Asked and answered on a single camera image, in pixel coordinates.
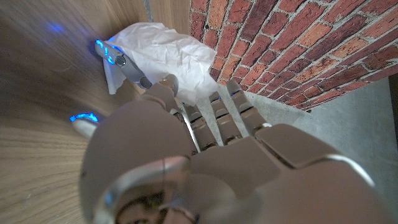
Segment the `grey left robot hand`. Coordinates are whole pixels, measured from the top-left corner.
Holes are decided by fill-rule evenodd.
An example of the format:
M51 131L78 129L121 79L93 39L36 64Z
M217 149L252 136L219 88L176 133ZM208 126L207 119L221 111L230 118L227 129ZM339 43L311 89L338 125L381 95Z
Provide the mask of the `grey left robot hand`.
M269 124L236 82L242 137L218 94L218 144L169 75L95 126L80 174L88 223L394 223L355 161L286 124Z

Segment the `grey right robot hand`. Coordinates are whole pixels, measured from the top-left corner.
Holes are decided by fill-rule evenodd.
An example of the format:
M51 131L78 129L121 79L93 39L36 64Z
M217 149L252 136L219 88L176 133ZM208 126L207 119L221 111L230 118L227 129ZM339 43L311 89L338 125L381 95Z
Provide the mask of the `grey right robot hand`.
M141 89L148 89L152 83L138 66L117 46L106 41L95 41L96 53L103 58L104 72L110 95L116 94L124 80L135 83ZM90 113L79 113L70 117L73 127L86 138L92 137L99 125L98 117Z

